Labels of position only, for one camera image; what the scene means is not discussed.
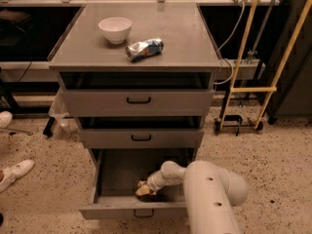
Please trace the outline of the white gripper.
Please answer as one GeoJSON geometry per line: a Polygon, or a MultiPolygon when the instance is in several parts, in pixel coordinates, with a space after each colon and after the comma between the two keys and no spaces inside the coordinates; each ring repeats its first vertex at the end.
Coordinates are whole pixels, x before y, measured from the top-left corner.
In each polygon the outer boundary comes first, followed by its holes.
{"type": "Polygon", "coordinates": [[[165,186],[172,184],[169,174],[163,171],[157,171],[150,175],[147,179],[147,184],[140,185],[136,191],[138,197],[150,195],[151,191],[157,192],[165,186]]]}

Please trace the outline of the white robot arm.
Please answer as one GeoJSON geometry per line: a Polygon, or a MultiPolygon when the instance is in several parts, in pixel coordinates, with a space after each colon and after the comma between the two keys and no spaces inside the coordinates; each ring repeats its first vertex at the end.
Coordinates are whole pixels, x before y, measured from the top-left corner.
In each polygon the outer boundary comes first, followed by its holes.
{"type": "Polygon", "coordinates": [[[166,186],[183,186],[191,234],[243,234],[232,208],[248,198],[249,187],[238,174],[208,161],[186,168],[166,161],[137,184],[136,195],[156,195],[166,186]]]}

